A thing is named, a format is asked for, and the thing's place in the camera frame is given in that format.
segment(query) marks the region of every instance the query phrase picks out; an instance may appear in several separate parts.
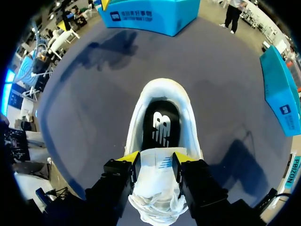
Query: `white shoe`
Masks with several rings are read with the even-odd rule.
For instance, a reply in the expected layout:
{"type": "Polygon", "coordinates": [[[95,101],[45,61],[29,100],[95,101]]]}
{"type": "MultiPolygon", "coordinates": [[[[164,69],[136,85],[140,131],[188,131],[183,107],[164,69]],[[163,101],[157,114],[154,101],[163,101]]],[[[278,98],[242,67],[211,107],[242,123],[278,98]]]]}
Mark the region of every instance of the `white shoe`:
{"type": "Polygon", "coordinates": [[[223,28],[227,28],[225,24],[219,24],[219,26],[221,26],[223,28]]]}
{"type": "Polygon", "coordinates": [[[137,150],[142,166],[129,201],[142,221],[168,226],[188,209],[185,198],[178,199],[172,153],[181,150],[203,159],[190,100],[179,83],[155,79],[144,87],[130,122],[125,155],[137,150]]]}

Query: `robotic arm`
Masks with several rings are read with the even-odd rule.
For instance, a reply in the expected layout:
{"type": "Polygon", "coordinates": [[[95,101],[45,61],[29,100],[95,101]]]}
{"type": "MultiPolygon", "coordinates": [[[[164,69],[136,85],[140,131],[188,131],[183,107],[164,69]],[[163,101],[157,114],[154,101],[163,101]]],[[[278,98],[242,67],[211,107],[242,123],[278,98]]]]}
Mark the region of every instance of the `robotic arm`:
{"type": "MultiPolygon", "coordinates": [[[[101,178],[92,188],[86,189],[85,201],[71,193],[64,200],[49,201],[44,212],[45,222],[49,225],[92,225],[105,220],[108,226],[117,225],[127,198],[133,193],[140,167],[139,152],[109,160],[103,167],[101,178]]],[[[275,189],[271,189],[255,208],[251,208],[242,199],[232,204],[228,202],[228,191],[212,178],[204,160],[196,161],[175,152],[173,171],[180,195],[185,196],[191,217],[198,226],[266,225],[260,214],[276,196],[275,189]]]]}

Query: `blue screen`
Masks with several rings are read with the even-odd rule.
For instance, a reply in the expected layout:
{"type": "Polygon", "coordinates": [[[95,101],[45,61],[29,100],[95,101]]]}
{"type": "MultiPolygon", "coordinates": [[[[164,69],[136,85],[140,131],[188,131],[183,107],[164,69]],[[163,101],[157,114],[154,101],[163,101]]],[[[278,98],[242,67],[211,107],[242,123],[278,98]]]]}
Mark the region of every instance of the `blue screen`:
{"type": "MultiPolygon", "coordinates": [[[[5,78],[5,82],[12,82],[15,79],[15,73],[12,70],[8,70],[8,73],[5,78]]],[[[2,106],[1,112],[6,116],[8,111],[8,100],[11,91],[12,84],[5,84],[3,88],[3,95],[2,95],[2,106]]]]}

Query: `shoe insole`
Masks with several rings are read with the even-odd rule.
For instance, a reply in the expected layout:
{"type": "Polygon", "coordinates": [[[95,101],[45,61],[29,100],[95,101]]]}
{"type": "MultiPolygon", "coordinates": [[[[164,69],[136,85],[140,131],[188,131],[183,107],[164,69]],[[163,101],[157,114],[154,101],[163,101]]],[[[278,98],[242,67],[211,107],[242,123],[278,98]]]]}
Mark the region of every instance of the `shoe insole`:
{"type": "Polygon", "coordinates": [[[151,102],[143,120],[142,151],[156,147],[178,147],[180,116],[176,106],[165,100],[151,102]]]}

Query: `blue booth counter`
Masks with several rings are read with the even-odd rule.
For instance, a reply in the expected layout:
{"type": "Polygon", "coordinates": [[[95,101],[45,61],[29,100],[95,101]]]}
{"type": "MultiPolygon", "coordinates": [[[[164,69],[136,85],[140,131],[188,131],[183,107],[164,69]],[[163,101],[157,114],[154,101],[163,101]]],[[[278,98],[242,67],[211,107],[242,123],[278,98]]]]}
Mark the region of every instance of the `blue booth counter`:
{"type": "Polygon", "coordinates": [[[297,87],[278,50],[271,46],[260,57],[265,100],[286,136],[301,134],[301,110],[297,87]]]}
{"type": "Polygon", "coordinates": [[[198,16],[200,0],[112,0],[98,8],[106,27],[134,28],[175,36],[198,16]]]}

